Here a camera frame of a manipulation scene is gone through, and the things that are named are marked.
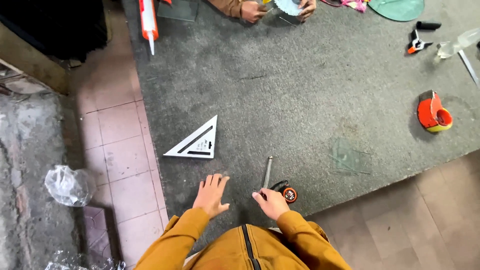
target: plastic bag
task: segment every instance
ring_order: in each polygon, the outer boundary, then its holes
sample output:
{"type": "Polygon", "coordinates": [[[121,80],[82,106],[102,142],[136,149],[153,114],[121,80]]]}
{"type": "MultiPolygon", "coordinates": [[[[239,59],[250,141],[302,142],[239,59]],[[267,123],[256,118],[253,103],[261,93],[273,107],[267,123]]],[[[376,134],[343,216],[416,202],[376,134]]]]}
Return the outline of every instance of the plastic bag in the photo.
{"type": "Polygon", "coordinates": [[[53,254],[45,270],[125,270],[125,262],[112,258],[92,261],[87,254],[59,250],[53,254]]]}
{"type": "Polygon", "coordinates": [[[96,191],[92,173],[85,169],[73,171],[65,165],[55,165],[48,171],[45,186],[56,201],[75,207],[87,205],[96,191]]]}

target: left hand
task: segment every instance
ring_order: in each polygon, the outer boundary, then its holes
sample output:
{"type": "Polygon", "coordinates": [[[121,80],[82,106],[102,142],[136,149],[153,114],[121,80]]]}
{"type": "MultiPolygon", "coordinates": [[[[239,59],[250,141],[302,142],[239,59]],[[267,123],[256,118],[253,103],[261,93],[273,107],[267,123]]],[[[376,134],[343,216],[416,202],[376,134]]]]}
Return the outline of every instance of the left hand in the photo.
{"type": "Polygon", "coordinates": [[[299,20],[303,23],[308,17],[313,14],[313,11],[317,8],[316,0],[301,0],[299,9],[304,7],[304,9],[298,15],[299,20]]]}
{"type": "Polygon", "coordinates": [[[222,177],[219,173],[207,176],[205,181],[200,182],[200,188],[198,189],[197,198],[193,202],[193,208],[203,209],[210,219],[221,212],[227,211],[230,204],[222,204],[220,200],[229,179],[230,177],[222,177]]]}

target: gray carpet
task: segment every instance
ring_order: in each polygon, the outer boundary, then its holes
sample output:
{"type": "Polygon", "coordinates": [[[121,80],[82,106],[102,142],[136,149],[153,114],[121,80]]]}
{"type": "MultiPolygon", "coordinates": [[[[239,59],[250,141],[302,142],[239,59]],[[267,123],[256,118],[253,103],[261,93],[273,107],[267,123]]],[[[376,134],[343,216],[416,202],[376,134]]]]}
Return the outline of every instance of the gray carpet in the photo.
{"type": "MultiPolygon", "coordinates": [[[[475,0],[427,0],[420,19],[443,23],[426,41],[448,41],[479,27],[475,0]]],[[[151,56],[138,1],[123,0],[168,215],[192,206],[202,177],[231,176],[223,202],[193,252],[242,223],[270,225],[251,192],[271,183],[298,190],[293,210],[308,215],[405,179],[480,148],[480,92],[461,60],[434,63],[435,46],[406,56],[415,22],[389,21],[321,2],[300,27],[272,18],[245,25],[202,2],[195,23],[159,18],[151,56]],[[438,91],[454,125],[431,135],[419,125],[418,95],[438,91]],[[218,114],[215,159],[162,155],[218,114]],[[371,174],[338,173],[336,138],[369,153],[371,174]]],[[[480,73],[474,47],[466,50],[480,73]]]]}

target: orange caulk tube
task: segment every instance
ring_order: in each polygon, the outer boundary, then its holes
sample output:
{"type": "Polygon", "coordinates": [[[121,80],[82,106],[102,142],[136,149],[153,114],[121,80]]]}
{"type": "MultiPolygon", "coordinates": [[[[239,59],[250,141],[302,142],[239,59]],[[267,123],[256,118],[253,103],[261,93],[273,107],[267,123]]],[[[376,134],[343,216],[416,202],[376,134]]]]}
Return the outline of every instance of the orange caulk tube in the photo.
{"type": "Polygon", "coordinates": [[[155,10],[153,0],[140,1],[140,17],[142,19],[142,36],[150,44],[152,55],[155,54],[153,41],[158,38],[158,29],[156,27],[155,10]]]}

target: circular saw blade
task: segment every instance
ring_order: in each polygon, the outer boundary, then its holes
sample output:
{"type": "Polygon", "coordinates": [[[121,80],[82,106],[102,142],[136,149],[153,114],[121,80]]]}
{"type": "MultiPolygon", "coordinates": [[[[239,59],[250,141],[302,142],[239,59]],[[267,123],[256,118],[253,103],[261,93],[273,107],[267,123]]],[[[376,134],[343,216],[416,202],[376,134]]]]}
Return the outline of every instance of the circular saw blade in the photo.
{"type": "Polygon", "coordinates": [[[276,6],[288,15],[298,16],[303,8],[299,9],[299,0],[274,0],[276,6]]]}

